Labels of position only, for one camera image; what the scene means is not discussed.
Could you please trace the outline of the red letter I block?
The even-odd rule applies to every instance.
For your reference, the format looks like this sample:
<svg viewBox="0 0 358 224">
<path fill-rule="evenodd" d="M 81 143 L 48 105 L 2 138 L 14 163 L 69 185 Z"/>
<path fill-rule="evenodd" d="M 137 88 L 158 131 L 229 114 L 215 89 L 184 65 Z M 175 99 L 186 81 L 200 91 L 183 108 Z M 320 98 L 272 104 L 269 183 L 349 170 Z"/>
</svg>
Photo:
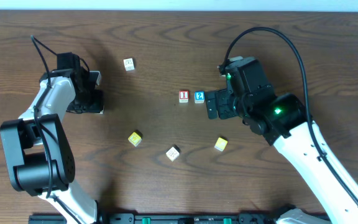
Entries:
<svg viewBox="0 0 358 224">
<path fill-rule="evenodd" d="M 189 91 L 188 90 L 180 90 L 178 92 L 178 100 L 180 103 L 189 102 Z"/>
</svg>

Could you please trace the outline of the blue number 2 block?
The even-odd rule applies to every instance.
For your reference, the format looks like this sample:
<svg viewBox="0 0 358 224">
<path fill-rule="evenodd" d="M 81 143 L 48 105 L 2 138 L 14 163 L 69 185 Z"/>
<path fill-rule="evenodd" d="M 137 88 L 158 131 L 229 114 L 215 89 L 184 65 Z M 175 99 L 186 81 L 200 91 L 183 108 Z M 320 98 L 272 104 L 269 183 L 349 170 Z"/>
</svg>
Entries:
<svg viewBox="0 0 358 224">
<path fill-rule="evenodd" d="M 205 101 L 205 93 L 204 91 L 196 91 L 194 96 L 195 103 L 201 104 Z"/>
</svg>

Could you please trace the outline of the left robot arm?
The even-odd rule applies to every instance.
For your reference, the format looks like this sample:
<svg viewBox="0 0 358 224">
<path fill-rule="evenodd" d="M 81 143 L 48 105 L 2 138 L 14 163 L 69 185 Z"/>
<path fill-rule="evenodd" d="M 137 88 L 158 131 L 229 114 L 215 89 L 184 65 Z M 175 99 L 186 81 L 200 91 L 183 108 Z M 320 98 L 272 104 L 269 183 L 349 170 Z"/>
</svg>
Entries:
<svg viewBox="0 0 358 224">
<path fill-rule="evenodd" d="M 101 73 L 76 54 L 57 54 L 57 68 L 42 75 L 29 108 L 0 127 L 12 187 L 49 202 L 65 223 L 109 223 L 75 180 L 75 159 L 62 126 L 66 113 L 103 113 L 100 81 Z"/>
</svg>

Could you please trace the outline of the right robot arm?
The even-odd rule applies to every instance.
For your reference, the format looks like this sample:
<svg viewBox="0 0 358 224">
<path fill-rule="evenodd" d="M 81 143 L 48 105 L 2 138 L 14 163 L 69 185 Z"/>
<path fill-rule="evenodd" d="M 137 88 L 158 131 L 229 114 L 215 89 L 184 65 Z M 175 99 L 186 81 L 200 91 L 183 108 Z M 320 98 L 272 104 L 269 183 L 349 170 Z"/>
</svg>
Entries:
<svg viewBox="0 0 358 224">
<path fill-rule="evenodd" d="M 240 117 L 292 164 L 332 223 L 358 223 L 358 184 L 307 119 L 306 106 L 294 94 L 277 96 L 254 57 L 230 58 L 218 69 L 226 87 L 206 93 L 209 119 Z"/>
</svg>

